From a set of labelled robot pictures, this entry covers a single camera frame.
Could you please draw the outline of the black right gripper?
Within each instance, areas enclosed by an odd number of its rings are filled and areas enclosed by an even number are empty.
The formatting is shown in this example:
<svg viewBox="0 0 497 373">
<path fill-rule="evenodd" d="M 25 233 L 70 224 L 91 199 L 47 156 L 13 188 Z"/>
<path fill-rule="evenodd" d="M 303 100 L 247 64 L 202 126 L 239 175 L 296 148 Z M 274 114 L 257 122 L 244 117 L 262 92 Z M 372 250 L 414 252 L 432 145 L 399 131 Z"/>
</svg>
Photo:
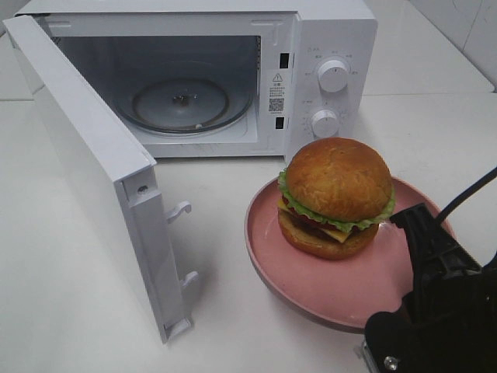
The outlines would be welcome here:
<svg viewBox="0 0 497 373">
<path fill-rule="evenodd" d="M 412 291 L 395 312 L 364 327 L 363 356 L 372 372 L 494 372 L 496 261 L 480 264 L 424 204 L 390 221 L 405 232 Z"/>
</svg>

